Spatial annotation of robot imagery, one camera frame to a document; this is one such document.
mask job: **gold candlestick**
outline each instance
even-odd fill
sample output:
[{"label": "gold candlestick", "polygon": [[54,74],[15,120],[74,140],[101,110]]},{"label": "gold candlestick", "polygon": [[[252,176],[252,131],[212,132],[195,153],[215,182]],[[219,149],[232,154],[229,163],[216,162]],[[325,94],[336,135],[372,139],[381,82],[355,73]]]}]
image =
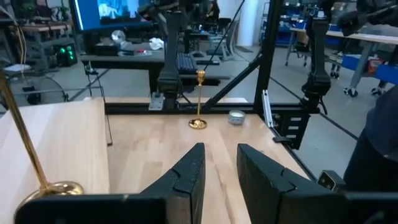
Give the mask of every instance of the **gold candlestick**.
[{"label": "gold candlestick", "polygon": [[21,112],[17,106],[14,95],[12,94],[6,80],[6,74],[4,72],[0,72],[0,90],[4,93],[4,98],[6,104],[8,105],[9,111],[14,119],[14,122],[17,126],[19,134],[21,135],[22,142],[25,145],[26,151],[29,155],[29,159],[33,165],[36,176],[39,180],[40,187],[35,192],[31,193],[28,197],[26,197],[21,204],[18,206],[22,206],[30,200],[35,198],[40,198],[48,195],[81,195],[84,194],[83,187],[75,182],[71,181],[62,181],[56,183],[48,183],[45,178],[44,171],[42,165],[40,164],[39,158],[37,157],[35,148],[33,146],[32,140],[30,139],[29,133],[27,132],[26,125],[24,120],[22,119]]},{"label": "gold candlestick", "polygon": [[207,127],[207,122],[200,119],[200,98],[201,98],[201,84],[205,81],[205,71],[197,71],[198,74],[198,87],[199,87],[199,99],[198,99],[198,111],[197,119],[193,119],[189,121],[189,126],[193,129],[205,129]]}]

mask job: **black metal frame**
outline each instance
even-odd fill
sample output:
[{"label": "black metal frame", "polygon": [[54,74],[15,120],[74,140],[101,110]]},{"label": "black metal frame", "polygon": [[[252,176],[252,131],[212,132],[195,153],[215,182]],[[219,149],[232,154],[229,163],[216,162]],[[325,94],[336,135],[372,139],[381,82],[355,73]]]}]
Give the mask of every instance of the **black metal frame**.
[{"label": "black metal frame", "polygon": [[[268,89],[271,75],[272,59],[275,50],[275,40],[278,33],[279,18],[283,8],[282,1],[271,1],[270,13],[268,15],[267,32],[262,43],[262,49],[247,68],[229,82],[220,92],[201,104],[203,114],[228,114],[231,110],[241,110],[247,114],[257,114],[264,120],[264,107],[262,103],[262,91]],[[218,103],[235,86],[244,80],[251,72],[259,67],[256,94],[254,103]],[[107,115],[119,114],[196,114],[196,103],[179,103],[178,108],[162,111],[150,111],[149,103],[107,103],[105,102],[105,113]],[[309,112],[300,103],[276,103],[271,104],[271,111],[275,121],[275,128],[271,131],[276,136],[289,138],[291,141],[283,142],[286,150],[291,154],[297,164],[312,179],[317,178],[297,157],[293,149],[299,149],[307,123]]]}]

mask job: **cable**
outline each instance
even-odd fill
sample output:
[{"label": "cable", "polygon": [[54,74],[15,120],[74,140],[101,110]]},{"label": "cable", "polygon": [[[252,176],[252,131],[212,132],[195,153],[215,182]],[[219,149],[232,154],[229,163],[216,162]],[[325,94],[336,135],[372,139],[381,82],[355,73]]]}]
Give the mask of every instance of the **cable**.
[{"label": "cable", "polygon": [[[211,57],[209,59],[209,62],[211,62],[213,60],[213,57],[216,55],[218,48],[220,47],[221,43],[225,39],[226,35],[229,33],[229,30],[231,29],[232,23],[235,21],[236,17],[238,16],[239,12],[241,11],[241,8],[242,8],[244,2],[245,2],[245,0],[242,0],[241,4],[239,5],[238,9],[236,10],[232,21],[229,23],[229,26],[228,26],[227,30],[225,31],[224,35],[222,36],[221,40],[218,42],[218,45],[217,45],[216,49],[214,50],[214,52],[212,53],[212,55],[211,55]],[[208,66],[209,66],[209,63],[206,65],[204,71],[206,71]]]},{"label": "cable", "polygon": [[25,35],[24,35],[21,27],[19,26],[17,20],[9,12],[7,12],[7,10],[5,10],[5,8],[0,6],[0,11],[5,13],[10,19],[12,19],[14,21],[15,26],[16,26],[17,35],[18,35],[18,39],[19,39],[19,45],[21,47],[21,60],[20,60],[20,63],[22,65],[21,75],[22,75],[22,78],[25,80],[24,70],[25,70],[26,52],[27,52]]}]

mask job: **floor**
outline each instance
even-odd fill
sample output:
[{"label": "floor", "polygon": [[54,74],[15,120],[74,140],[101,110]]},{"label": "floor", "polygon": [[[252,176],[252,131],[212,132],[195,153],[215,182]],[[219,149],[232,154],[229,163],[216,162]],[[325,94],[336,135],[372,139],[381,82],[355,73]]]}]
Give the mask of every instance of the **floor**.
[{"label": "floor", "polygon": [[[259,47],[250,48],[253,53],[237,51],[234,60],[224,62],[220,66],[210,66],[207,73],[227,73],[236,76],[245,69],[252,60]],[[289,66],[285,66],[287,49],[276,48],[272,64],[269,94],[271,102],[296,103],[301,98],[301,86],[305,83],[308,67],[303,67],[303,59],[295,55],[290,56]],[[145,96],[149,95],[149,82],[147,71],[138,70],[98,70],[100,82],[104,86],[106,96]],[[243,80],[228,96],[243,97],[253,101],[258,70],[255,70],[247,79]],[[343,93],[343,88],[349,85],[353,72],[341,69],[340,79],[333,80],[332,88],[324,101],[328,115],[320,114],[311,117],[306,130],[301,148],[297,151],[301,160],[318,176],[322,170],[335,170],[343,175],[349,158],[354,149],[366,118],[366,113],[374,105],[376,98],[370,95],[378,81],[365,78],[358,86],[359,96],[350,98]],[[84,88],[88,79],[83,73],[82,64],[70,68],[63,68],[61,72],[50,74],[62,88]],[[218,87],[205,86],[204,97],[211,97],[217,93],[228,81],[222,82]],[[82,100],[90,95],[88,90],[67,91],[73,100]],[[99,89],[93,90],[93,95],[100,96]],[[187,94],[197,96],[197,92]]]}]

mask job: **metal pole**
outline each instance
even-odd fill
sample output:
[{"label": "metal pole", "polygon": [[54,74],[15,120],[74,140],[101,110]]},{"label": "metal pole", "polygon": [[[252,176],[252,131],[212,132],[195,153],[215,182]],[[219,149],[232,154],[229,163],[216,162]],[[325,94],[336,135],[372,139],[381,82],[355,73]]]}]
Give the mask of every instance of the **metal pole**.
[{"label": "metal pole", "polygon": [[268,89],[271,77],[272,59],[274,59],[275,41],[279,30],[279,19],[284,1],[271,0],[267,17],[266,34],[261,44],[262,61],[257,78],[256,94],[254,96],[254,111],[263,116],[262,91]]}]

